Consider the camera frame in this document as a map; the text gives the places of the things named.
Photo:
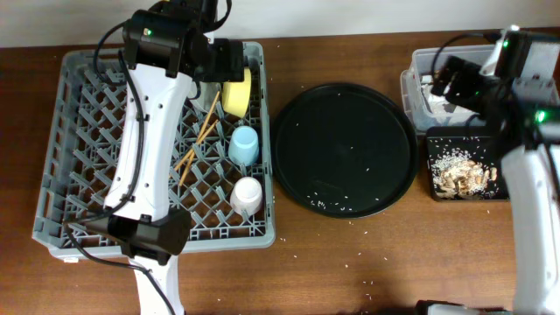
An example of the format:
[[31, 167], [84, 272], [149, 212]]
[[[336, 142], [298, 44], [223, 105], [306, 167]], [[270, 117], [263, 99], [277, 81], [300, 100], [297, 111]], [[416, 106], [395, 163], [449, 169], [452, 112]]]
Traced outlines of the yellow plastic bowl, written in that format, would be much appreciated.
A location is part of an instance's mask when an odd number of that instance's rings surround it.
[[249, 108], [252, 77], [249, 67], [244, 68], [243, 80], [225, 82], [222, 86], [222, 108], [230, 115], [243, 118]]

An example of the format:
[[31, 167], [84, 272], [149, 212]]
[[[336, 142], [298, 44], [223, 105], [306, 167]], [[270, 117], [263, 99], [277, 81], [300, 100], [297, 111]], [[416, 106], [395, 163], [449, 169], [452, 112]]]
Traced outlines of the wooden chopstick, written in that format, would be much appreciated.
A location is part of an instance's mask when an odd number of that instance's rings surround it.
[[[201, 138], [198, 139], [195, 144], [199, 145], [202, 144], [202, 142], [206, 139], [206, 137], [214, 130], [215, 126], [217, 125], [219, 120], [214, 121], [210, 127], [202, 134]], [[194, 153], [194, 145], [191, 147], [191, 149], [186, 153], [186, 155], [174, 166], [173, 170], [174, 171], [178, 171], [179, 168], [185, 163], [187, 162], [187, 159], [190, 158], [190, 156]]]
[[[215, 108], [216, 108], [216, 105], [217, 105], [217, 103], [218, 103], [218, 100], [220, 99], [220, 94], [221, 94], [221, 92], [218, 92], [218, 93], [216, 94], [216, 96], [215, 96], [215, 98], [214, 98], [214, 100], [213, 100], [213, 103], [212, 103], [212, 105], [211, 105], [211, 108], [210, 108], [210, 110], [208, 111], [208, 113], [207, 113], [207, 115], [206, 115], [205, 121], [204, 121], [203, 124], [202, 124], [202, 127], [201, 127], [201, 129], [200, 129], [200, 133], [199, 133], [199, 135], [198, 135], [198, 137], [197, 137], [197, 140], [200, 139], [201, 136], [202, 136], [202, 134], [210, 127], [211, 124], [209, 123], [209, 121], [210, 121], [210, 119], [211, 119], [211, 118], [213, 117], [213, 115], [214, 115], [214, 110], [215, 110]], [[183, 164], [183, 165], [185, 166], [185, 169], [183, 170], [183, 172], [182, 172], [181, 175], [180, 175], [180, 179], [179, 179], [179, 182], [178, 182], [180, 186], [182, 186], [182, 185], [185, 183], [185, 181], [186, 181], [186, 177], [187, 177], [187, 175], [188, 175], [188, 172], [190, 171], [190, 168], [191, 168], [191, 165], [192, 165], [194, 156], [195, 156], [195, 153], [193, 153], [193, 154], [190, 156], [190, 158], [187, 159], [187, 162], [185, 162], [185, 163]]]

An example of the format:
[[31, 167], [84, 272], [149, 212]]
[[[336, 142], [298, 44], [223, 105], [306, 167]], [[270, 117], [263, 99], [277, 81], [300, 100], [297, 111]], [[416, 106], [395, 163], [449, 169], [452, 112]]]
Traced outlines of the light blue plastic cup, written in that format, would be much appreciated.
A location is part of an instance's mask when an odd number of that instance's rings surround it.
[[236, 165], [249, 167], [258, 159], [259, 139], [256, 131], [249, 126], [237, 127], [230, 139], [228, 157]]

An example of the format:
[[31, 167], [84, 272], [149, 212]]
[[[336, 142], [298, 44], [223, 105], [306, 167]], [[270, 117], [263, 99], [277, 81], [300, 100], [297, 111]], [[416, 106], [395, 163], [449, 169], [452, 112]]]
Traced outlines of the pink and white cup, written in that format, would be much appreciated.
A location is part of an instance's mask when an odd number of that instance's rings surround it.
[[262, 202], [263, 188], [257, 179], [244, 177], [235, 183], [230, 205], [236, 213], [254, 215], [262, 208]]

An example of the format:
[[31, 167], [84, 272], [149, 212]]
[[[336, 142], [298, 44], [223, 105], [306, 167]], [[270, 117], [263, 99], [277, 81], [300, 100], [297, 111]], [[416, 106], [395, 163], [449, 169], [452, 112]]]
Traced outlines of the white round plate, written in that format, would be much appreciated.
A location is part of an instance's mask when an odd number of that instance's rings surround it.
[[211, 108], [216, 94], [220, 91], [221, 84], [218, 82], [193, 82], [187, 100], [197, 110], [206, 113]]

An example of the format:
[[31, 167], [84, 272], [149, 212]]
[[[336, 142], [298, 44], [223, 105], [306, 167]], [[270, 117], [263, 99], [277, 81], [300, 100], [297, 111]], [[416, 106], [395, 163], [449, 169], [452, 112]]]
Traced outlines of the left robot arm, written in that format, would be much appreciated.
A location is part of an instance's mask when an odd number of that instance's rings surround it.
[[212, 33], [215, 1], [159, 1], [120, 23], [127, 106], [113, 182], [101, 210], [76, 220], [117, 242], [134, 270], [143, 314], [182, 314], [178, 258], [191, 228], [168, 182], [179, 118], [194, 82], [241, 82], [243, 44]]

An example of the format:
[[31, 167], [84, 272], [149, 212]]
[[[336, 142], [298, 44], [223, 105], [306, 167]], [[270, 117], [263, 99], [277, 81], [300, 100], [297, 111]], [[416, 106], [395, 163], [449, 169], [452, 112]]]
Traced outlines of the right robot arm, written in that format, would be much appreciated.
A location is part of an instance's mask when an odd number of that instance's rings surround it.
[[494, 48], [482, 64], [456, 55], [430, 66], [432, 93], [469, 109], [498, 142], [513, 212], [515, 314], [559, 312], [559, 103], [553, 85], [559, 37], [512, 25], [480, 37]]

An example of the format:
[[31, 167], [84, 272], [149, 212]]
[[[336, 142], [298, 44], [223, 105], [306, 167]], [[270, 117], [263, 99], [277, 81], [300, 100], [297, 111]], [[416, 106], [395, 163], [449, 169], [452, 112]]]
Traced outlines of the crumpled white paper waste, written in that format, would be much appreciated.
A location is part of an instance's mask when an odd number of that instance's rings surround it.
[[464, 111], [456, 105], [449, 103], [443, 96], [431, 93], [432, 85], [422, 85], [423, 97], [426, 100], [428, 111], [435, 116], [438, 123], [444, 126], [459, 125], [466, 118]]

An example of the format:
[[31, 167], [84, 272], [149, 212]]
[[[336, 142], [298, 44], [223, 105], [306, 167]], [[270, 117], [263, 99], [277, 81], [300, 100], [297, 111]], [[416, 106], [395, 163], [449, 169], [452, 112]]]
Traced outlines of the clear plastic waste bin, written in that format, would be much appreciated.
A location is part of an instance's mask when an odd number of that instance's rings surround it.
[[[403, 109], [414, 124], [418, 135], [425, 134], [432, 127], [445, 127], [438, 123], [435, 116], [428, 111], [422, 92], [422, 85], [429, 84], [427, 77], [431, 75], [432, 61], [437, 58], [437, 66], [441, 67], [448, 57], [457, 56], [463, 60], [482, 64], [488, 59], [493, 49], [492, 45], [464, 45], [447, 47], [438, 56], [436, 48], [418, 49], [412, 53], [410, 67], [402, 72], [400, 81]], [[458, 108], [464, 111], [466, 120], [459, 125], [451, 126], [463, 126], [474, 115], [468, 109]]]

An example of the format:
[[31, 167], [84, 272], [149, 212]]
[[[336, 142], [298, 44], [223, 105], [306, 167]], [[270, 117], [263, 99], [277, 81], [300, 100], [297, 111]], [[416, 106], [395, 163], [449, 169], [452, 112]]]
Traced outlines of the grey plastic dishwasher rack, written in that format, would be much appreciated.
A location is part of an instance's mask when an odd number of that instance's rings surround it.
[[[176, 171], [169, 177], [171, 207], [192, 216], [185, 245], [189, 253], [262, 249], [275, 240], [265, 58], [255, 41], [244, 43], [243, 54], [252, 77], [246, 115], [239, 118], [217, 107], [212, 123], [219, 121], [205, 141], [194, 146], [196, 156], [185, 183], [179, 185]], [[105, 258], [121, 254], [113, 241], [84, 227], [75, 227], [71, 233], [63, 228], [64, 220], [84, 217], [102, 206], [116, 171], [123, 133], [126, 90], [99, 81], [93, 60], [99, 60], [112, 79], [123, 78], [113, 49], [73, 51], [63, 58], [32, 230], [36, 242], [66, 262], [85, 252]], [[174, 160], [194, 145], [203, 120], [204, 114], [191, 103], [183, 107]], [[259, 139], [258, 159], [249, 167], [234, 164], [228, 157], [231, 136], [240, 126], [253, 128]], [[236, 213], [230, 205], [235, 183], [244, 177], [257, 179], [262, 186], [262, 208], [251, 216]]]

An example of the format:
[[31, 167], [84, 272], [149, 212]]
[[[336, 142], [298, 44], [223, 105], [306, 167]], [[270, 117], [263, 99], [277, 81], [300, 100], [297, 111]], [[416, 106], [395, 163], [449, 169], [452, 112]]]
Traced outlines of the black rectangular tray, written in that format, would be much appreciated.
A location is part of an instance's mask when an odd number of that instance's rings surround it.
[[426, 131], [431, 197], [436, 201], [507, 200], [494, 139], [484, 127], [432, 127]]

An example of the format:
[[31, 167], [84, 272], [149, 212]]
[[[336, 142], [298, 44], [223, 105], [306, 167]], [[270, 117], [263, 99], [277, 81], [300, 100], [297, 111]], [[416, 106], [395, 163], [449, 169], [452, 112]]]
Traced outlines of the pile of food scraps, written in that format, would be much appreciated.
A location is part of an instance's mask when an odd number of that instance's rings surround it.
[[428, 168], [437, 200], [493, 200], [503, 192], [495, 163], [468, 150], [444, 150], [428, 159]]

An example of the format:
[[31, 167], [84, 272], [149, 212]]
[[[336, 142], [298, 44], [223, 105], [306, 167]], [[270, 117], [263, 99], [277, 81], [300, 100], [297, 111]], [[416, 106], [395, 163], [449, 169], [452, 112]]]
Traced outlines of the round black tray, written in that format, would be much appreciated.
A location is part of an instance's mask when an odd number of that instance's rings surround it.
[[304, 91], [271, 127], [276, 180], [299, 205], [361, 218], [394, 205], [417, 175], [417, 136], [386, 95], [353, 83]]

